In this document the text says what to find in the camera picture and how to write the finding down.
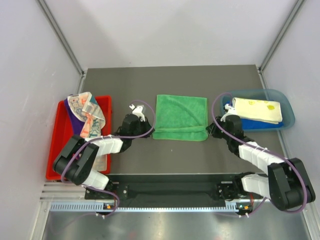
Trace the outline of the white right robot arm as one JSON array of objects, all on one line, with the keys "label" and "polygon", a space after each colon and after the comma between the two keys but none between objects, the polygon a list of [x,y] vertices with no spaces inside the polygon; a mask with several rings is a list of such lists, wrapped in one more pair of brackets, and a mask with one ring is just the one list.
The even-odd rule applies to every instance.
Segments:
[{"label": "white right robot arm", "polygon": [[285,212],[297,207],[303,209],[315,201],[316,194],[303,162],[271,153],[245,136],[239,116],[217,116],[206,131],[214,138],[224,139],[231,153],[265,173],[265,176],[251,172],[239,174],[233,185],[237,197],[255,193]]}]

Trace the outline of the green towel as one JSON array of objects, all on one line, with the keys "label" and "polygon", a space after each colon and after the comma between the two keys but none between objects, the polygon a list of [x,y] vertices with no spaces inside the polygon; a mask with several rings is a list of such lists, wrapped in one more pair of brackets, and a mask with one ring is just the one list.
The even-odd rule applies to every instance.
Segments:
[{"label": "green towel", "polygon": [[159,94],[156,97],[155,140],[202,142],[208,133],[208,99]]}]

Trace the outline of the blue towel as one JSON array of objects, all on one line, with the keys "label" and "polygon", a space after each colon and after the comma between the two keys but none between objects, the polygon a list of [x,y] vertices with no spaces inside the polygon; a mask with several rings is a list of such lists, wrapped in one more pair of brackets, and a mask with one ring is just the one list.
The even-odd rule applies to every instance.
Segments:
[{"label": "blue towel", "polygon": [[234,97],[224,112],[239,116],[244,130],[280,128],[284,125],[281,105],[277,101]]}]

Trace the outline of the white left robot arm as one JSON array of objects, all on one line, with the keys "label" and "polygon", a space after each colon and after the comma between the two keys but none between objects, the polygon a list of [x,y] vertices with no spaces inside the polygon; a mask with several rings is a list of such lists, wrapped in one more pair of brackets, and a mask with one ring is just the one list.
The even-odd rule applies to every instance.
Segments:
[{"label": "white left robot arm", "polygon": [[98,170],[94,162],[99,157],[123,153],[137,138],[148,138],[153,133],[147,117],[127,114],[114,135],[83,138],[73,135],[52,164],[52,170],[63,179],[96,189],[102,198],[109,198],[114,191],[111,180]]}]

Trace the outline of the yellow patterned towel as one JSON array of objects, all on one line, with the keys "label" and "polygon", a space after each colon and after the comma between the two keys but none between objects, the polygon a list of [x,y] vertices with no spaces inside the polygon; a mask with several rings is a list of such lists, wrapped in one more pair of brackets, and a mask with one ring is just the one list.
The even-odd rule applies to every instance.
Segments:
[{"label": "yellow patterned towel", "polygon": [[234,97],[232,106],[243,119],[278,124],[283,121],[281,105],[277,101]]}]

